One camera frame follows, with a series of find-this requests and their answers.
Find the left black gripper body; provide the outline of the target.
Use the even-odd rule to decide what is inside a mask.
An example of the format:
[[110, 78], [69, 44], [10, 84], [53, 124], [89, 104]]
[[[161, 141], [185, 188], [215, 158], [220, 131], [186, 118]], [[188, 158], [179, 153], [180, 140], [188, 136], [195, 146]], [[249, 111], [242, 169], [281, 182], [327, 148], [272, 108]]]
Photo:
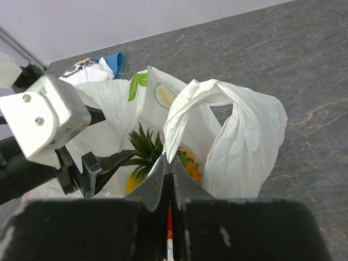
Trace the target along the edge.
[[55, 150], [59, 158], [60, 169], [55, 174], [65, 195], [80, 191], [84, 198], [91, 198], [91, 187], [77, 168], [67, 148]]

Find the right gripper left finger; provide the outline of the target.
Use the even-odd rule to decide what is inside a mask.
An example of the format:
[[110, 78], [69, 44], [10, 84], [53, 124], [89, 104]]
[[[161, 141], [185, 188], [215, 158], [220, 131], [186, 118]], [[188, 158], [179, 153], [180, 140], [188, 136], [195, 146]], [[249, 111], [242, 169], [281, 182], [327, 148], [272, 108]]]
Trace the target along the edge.
[[28, 201], [1, 235], [1, 260], [163, 260], [169, 165], [121, 198]]

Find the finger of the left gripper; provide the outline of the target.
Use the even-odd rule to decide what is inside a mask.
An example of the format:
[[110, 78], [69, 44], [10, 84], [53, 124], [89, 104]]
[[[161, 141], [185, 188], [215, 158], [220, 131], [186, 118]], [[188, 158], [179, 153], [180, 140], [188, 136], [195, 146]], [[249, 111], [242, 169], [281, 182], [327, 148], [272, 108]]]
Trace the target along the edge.
[[83, 128], [105, 121], [103, 111], [87, 105], [82, 106], [82, 124]]
[[84, 197], [97, 195], [114, 173], [133, 158], [133, 150], [124, 150], [108, 157], [98, 157], [92, 152], [82, 156], [81, 192]]

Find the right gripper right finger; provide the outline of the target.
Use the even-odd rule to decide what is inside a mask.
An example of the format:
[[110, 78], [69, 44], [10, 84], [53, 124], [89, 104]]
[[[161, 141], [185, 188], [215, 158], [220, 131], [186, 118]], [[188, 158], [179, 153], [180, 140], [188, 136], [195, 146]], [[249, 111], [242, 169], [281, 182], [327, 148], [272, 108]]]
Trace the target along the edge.
[[330, 260], [310, 210], [287, 200], [218, 199], [172, 161], [175, 260]]

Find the red bell pepper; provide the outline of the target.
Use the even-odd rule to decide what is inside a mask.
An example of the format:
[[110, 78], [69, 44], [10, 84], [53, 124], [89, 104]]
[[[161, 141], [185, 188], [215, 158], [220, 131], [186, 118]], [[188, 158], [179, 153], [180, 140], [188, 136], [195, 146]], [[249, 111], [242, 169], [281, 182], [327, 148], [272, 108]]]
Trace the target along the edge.
[[167, 220], [167, 239], [172, 240], [172, 208], [169, 203], [169, 212], [168, 212], [168, 220]]

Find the white plastic bag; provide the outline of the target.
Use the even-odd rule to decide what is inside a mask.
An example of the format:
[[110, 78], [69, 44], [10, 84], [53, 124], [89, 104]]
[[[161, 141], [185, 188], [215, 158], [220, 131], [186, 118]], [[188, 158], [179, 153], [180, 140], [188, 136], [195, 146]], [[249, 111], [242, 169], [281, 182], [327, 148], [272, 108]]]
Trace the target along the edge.
[[67, 144], [82, 156], [123, 150], [135, 156], [120, 167], [101, 196], [124, 196], [130, 175], [148, 176], [160, 156], [178, 156], [186, 172], [217, 198], [257, 198], [275, 166], [287, 114], [275, 97], [210, 79], [181, 80], [154, 67], [130, 80], [76, 85], [83, 102], [103, 111]]

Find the yellow mango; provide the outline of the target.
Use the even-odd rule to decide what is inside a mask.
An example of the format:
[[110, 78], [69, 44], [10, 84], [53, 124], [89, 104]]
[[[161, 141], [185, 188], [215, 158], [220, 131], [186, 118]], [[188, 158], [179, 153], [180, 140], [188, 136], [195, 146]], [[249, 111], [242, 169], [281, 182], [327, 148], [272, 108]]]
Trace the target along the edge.
[[146, 176], [137, 177], [136, 174], [130, 175], [126, 182], [125, 195], [129, 195], [146, 179]]

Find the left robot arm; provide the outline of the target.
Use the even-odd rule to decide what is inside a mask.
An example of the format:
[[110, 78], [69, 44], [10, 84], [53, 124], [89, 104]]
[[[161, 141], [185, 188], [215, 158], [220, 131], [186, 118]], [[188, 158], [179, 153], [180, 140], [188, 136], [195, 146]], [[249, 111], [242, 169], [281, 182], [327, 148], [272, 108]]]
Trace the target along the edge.
[[79, 171], [65, 146], [55, 152], [59, 169], [28, 161], [13, 136], [1, 140], [1, 204], [54, 178], [66, 195], [79, 190], [83, 197], [91, 198], [101, 192], [114, 173], [135, 155], [133, 150], [123, 150], [108, 157], [89, 152], [82, 156], [83, 170]]

